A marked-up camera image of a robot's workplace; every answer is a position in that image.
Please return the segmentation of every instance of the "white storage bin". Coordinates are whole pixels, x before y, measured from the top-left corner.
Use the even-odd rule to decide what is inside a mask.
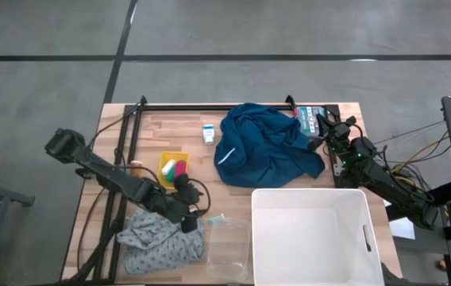
[[[255,190],[252,245],[257,286],[384,286],[358,189]]]

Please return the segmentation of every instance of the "gray cloth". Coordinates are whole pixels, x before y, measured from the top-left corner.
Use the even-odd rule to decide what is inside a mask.
[[[127,246],[123,265],[128,274],[145,274],[180,268],[190,261],[200,261],[204,253],[204,223],[198,218],[198,229],[188,234],[179,223],[147,211],[137,211],[128,218],[128,226],[117,235]]]

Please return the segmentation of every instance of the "blue towel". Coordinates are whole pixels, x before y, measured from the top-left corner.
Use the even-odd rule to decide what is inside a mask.
[[[317,178],[322,158],[309,149],[300,123],[255,103],[234,107],[222,120],[214,163],[224,183],[238,187],[282,187],[307,173]]]

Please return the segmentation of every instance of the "wooden tabletop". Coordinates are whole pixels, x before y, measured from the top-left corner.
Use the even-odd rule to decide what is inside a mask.
[[[354,115],[364,133],[365,127],[363,117],[360,111],[360,105],[357,102],[347,103],[300,103],[304,105],[339,105],[341,117],[348,118]],[[106,104],[102,110],[102,116],[98,128],[110,124],[118,120],[124,110],[125,104]],[[145,111],[141,116],[141,129],[137,140],[137,151],[135,160],[142,161],[143,165],[156,172],[159,164],[160,154],[163,151],[181,151],[190,154],[190,162],[188,165],[189,177],[201,180],[210,190],[212,198],[212,207],[204,216],[205,222],[208,218],[224,214],[228,218],[240,218],[251,220],[251,193],[252,188],[233,187],[224,184],[217,174],[214,167],[215,146],[220,141],[222,132],[220,130],[220,122],[225,117],[226,111]],[[127,131],[127,139],[125,143],[125,157],[127,157],[128,144],[133,128],[133,120],[130,120],[129,130]],[[205,146],[202,140],[202,125],[213,124],[215,126],[215,144],[213,146]],[[114,148],[118,143],[118,135],[120,133],[120,125],[118,123],[107,131],[98,136],[94,144],[94,152],[108,160],[114,161]],[[350,137],[358,137],[359,133],[356,129],[352,129]],[[292,180],[285,187],[334,187],[333,174],[330,169],[330,160],[326,155],[322,154],[322,148],[318,149],[323,160],[326,163],[325,171],[317,178],[313,179],[308,175],[303,175]],[[74,230],[71,237],[71,243],[67,252],[67,260],[64,265],[62,279],[69,278],[75,274],[77,245],[79,236],[83,230],[83,224],[90,210],[90,206],[97,194],[102,188],[94,180],[88,180],[83,187],[83,193],[79,203],[79,209],[75,218]],[[377,246],[380,252],[381,261],[397,276],[402,276],[399,259],[395,250],[393,237],[391,236],[390,226],[387,220],[386,211],[384,209],[383,200],[368,190],[364,190],[370,214],[372,216],[372,224],[376,235]],[[97,207],[91,216],[88,224],[85,238],[83,239],[82,250],[80,254],[80,264],[84,263],[91,254],[98,242],[104,210],[106,205],[107,191],[104,191],[99,198]],[[206,200],[202,199],[199,203],[200,207],[206,207]],[[136,206],[129,203],[127,207],[127,216],[131,216]],[[208,249],[208,241],[210,239],[210,225],[206,223],[206,245]],[[110,243],[106,251],[104,259],[104,269],[102,275],[107,275],[109,269],[110,253],[112,243]],[[121,255],[124,253],[122,247],[120,261],[118,263],[118,274],[116,283],[128,284],[223,284],[231,281],[220,280],[208,276],[206,274],[206,255],[205,250],[202,261],[194,262],[187,267],[181,269],[173,269],[151,273],[148,275],[132,276],[125,273],[121,263]],[[252,270],[252,243],[249,250],[249,275],[244,283],[253,284]]]

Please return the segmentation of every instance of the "yellow container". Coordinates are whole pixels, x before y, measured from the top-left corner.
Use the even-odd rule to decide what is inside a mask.
[[[175,186],[173,183],[168,182],[165,179],[164,174],[162,174],[162,168],[170,161],[175,160],[176,162],[185,161],[185,172],[188,170],[188,153],[185,152],[162,152],[160,156],[159,170],[156,172],[156,177],[159,178],[160,184],[167,189],[174,190]]]

